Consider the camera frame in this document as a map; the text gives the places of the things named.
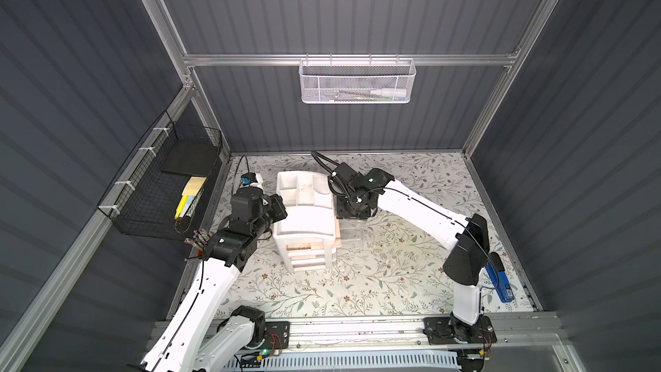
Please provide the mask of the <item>pink postcards stack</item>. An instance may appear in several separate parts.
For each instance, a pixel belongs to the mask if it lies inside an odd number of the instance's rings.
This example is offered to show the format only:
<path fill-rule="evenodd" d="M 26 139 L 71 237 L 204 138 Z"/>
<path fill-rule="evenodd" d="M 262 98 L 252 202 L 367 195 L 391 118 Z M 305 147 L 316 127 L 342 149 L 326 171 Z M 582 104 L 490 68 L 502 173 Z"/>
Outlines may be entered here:
<path fill-rule="evenodd" d="M 335 241 L 334 241 L 334 248 L 340 248 L 342 246 L 342 239 L 341 239 L 341 228 L 340 228 L 340 222 L 339 220 L 335 220 Z"/>

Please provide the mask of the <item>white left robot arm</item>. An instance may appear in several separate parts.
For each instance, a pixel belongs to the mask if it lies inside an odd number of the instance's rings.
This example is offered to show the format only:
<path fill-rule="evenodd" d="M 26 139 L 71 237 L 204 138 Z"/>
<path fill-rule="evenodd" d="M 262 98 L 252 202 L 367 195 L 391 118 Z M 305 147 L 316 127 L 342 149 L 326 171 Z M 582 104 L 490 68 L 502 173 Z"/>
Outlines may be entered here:
<path fill-rule="evenodd" d="M 203 245 L 193 282 L 174 318 L 139 364 L 141 371 L 220 371 L 247 346 L 260 344 L 265 314 L 237 309 L 211 339 L 205 339 L 225 296 L 256 251 L 258 240 L 287 218 L 282 197 L 259 185 L 239 188 L 231 213 Z"/>

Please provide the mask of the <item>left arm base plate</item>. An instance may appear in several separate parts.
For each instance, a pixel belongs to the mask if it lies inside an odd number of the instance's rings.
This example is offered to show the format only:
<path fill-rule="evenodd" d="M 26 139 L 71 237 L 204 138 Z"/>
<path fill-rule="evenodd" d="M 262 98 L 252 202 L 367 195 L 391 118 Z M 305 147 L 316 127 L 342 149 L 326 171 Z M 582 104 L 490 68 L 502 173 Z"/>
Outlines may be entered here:
<path fill-rule="evenodd" d="M 263 340 L 258 349 L 260 351 L 285 350 L 289 346 L 290 335 L 291 323 L 289 321 L 267 320 Z"/>

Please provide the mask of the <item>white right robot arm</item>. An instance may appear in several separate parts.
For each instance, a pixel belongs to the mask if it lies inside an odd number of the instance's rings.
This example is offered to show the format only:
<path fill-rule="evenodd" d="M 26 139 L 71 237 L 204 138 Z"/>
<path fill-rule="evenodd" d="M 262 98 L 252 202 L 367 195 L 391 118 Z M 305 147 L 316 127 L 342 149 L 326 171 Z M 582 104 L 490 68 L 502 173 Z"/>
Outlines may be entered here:
<path fill-rule="evenodd" d="M 424 198 L 392 174 L 373 168 L 366 174 L 346 163 L 327 171 L 330 191 L 351 218 L 380 209 L 408 221 L 449 252 L 442 269 L 454 282 L 454 326 L 473 327 L 481 317 L 480 275 L 488 265 L 490 239 L 479 214 L 460 215 Z"/>

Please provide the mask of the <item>white desk drawer organizer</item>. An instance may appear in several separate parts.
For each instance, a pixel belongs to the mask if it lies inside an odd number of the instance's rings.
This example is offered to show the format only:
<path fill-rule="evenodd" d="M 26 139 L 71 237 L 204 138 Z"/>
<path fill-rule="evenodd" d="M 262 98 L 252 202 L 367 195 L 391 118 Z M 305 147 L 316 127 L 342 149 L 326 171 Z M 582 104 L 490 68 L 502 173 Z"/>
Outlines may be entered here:
<path fill-rule="evenodd" d="M 330 270 L 337 262 L 335 199 L 325 175 L 291 170 L 277 175 L 276 192 L 287 218 L 277 222 L 273 235 L 290 272 Z"/>

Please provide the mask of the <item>clear plastic drawer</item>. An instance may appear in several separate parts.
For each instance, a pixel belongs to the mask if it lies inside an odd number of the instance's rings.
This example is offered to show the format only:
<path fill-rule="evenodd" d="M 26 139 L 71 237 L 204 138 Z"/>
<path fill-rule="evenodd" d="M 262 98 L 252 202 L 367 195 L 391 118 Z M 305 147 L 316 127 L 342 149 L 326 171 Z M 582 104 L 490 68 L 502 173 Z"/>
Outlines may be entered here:
<path fill-rule="evenodd" d="M 342 246 L 363 249 L 366 246 L 368 223 L 366 220 L 340 219 Z"/>

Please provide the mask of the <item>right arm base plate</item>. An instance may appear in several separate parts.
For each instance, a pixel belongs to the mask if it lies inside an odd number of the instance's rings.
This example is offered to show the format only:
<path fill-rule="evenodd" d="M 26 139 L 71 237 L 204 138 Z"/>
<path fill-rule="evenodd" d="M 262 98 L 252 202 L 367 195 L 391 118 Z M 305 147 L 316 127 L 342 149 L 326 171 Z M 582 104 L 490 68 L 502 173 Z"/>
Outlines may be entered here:
<path fill-rule="evenodd" d="M 491 319 L 483 314 L 474 325 L 468 325 L 453 314 L 427 317 L 423 319 L 423 334 L 431 345 L 497 343 Z"/>

